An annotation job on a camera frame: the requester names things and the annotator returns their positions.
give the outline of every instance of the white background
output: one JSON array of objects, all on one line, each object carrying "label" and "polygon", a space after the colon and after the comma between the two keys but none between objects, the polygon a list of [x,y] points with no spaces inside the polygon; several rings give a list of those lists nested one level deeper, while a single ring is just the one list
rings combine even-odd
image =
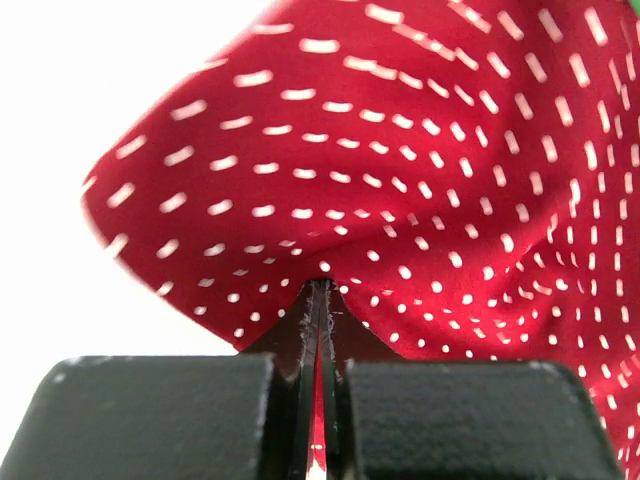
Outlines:
[{"label": "white background", "polygon": [[269,0],[0,1],[0,461],[40,379],[83,354],[231,354],[103,254],[93,163]]}]

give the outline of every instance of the black plastic block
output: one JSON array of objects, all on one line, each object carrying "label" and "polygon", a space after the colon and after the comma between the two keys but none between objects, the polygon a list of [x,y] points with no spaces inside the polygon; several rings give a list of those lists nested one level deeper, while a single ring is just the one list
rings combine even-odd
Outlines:
[{"label": "black plastic block", "polygon": [[283,478],[290,388],[267,356],[62,362],[38,388],[0,479]]},{"label": "black plastic block", "polygon": [[556,364],[354,364],[342,397],[341,478],[623,478],[587,392]]}]

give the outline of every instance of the red cloth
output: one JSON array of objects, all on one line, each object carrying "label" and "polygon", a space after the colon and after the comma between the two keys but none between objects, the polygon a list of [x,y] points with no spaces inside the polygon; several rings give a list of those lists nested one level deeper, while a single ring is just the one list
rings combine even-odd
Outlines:
[{"label": "red cloth", "polygon": [[636,478],[632,8],[372,2],[277,4],[100,159],[90,217],[240,350],[326,275],[407,357],[565,363]]}]

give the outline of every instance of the white dot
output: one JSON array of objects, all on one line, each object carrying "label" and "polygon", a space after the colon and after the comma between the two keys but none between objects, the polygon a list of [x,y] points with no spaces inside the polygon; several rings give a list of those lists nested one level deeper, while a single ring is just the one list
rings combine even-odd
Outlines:
[{"label": "white dot", "polygon": [[478,230],[473,225],[468,224],[464,227],[464,229],[467,231],[467,235],[469,235],[469,238],[471,238],[472,240],[478,238]]},{"label": "white dot", "polygon": [[336,210],[327,210],[325,215],[327,216],[327,218],[330,218],[332,220],[342,220],[345,214],[344,212],[338,212]]},{"label": "white dot", "polygon": [[224,243],[218,243],[217,245],[214,245],[211,248],[207,248],[204,251],[204,256],[205,257],[215,257],[216,255],[220,255],[222,252],[224,252],[226,246]]},{"label": "white dot", "polygon": [[173,252],[175,252],[178,249],[179,245],[180,245],[180,242],[178,242],[178,240],[176,240],[175,238],[172,240],[169,240],[167,243],[164,244],[162,248],[160,248],[156,252],[156,256],[158,258],[167,258],[169,255],[171,255]]},{"label": "white dot", "polygon": [[416,237],[415,242],[416,242],[416,245],[418,245],[418,248],[420,248],[420,250],[423,250],[423,251],[429,250],[429,244],[424,238]]},{"label": "white dot", "polygon": [[482,269],[482,272],[484,273],[484,279],[485,280],[491,280],[493,278],[493,268],[491,267],[484,267]]},{"label": "white dot", "polygon": [[456,252],[449,252],[449,260],[451,260],[451,264],[455,268],[460,268],[462,266],[462,258]]},{"label": "white dot", "polygon": [[227,199],[220,203],[214,203],[207,209],[207,212],[209,212],[209,215],[220,215],[221,213],[228,212],[232,207],[233,202]]},{"label": "white dot", "polygon": [[505,252],[507,253],[513,252],[514,243],[513,243],[513,239],[511,238],[511,235],[509,235],[508,233],[503,233],[502,235],[500,235],[500,240],[502,240],[502,243],[504,244]]},{"label": "white dot", "polygon": [[409,280],[411,278],[411,270],[409,270],[409,268],[405,267],[404,265],[401,265],[398,268],[398,272],[400,272],[400,276],[405,280]]},{"label": "white dot", "polygon": [[264,207],[255,207],[253,210],[251,210],[251,215],[256,218],[268,217],[270,215],[273,215],[275,211],[276,207],[274,207],[273,205],[265,205]]},{"label": "white dot", "polygon": [[162,213],[173,212],[176,208],[182,206],[187,201],[187,194],[180,192],[176,193],[173,197],[165,200],[160,204],[160,211]]},{"label": "white dot", "polygon": [[310,208],[295,208],[291,212],[293,218],[299,218],[301,220],[307,220],[313,216],[313,210]]},{"label": "white dot", "polygon": [[164,282],[160,286],[160,288],[156,291],[156,294],[160,295],[162,297],[162,296],[166,295],[167,293],[169,293],[172,288],[173,288],[173,282]]}]

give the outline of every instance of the wrinkled cloth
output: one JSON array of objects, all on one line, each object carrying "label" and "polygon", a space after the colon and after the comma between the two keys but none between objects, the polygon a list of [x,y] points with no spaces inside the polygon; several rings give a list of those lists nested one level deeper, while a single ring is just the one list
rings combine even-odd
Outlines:
[{"label": "wrinkled cloth", "polygon": [[239,350],[331,277],[407,358],[564,363],[636,478],[639,25],[613,0],[276,3],[99,160],[86,211]]}]

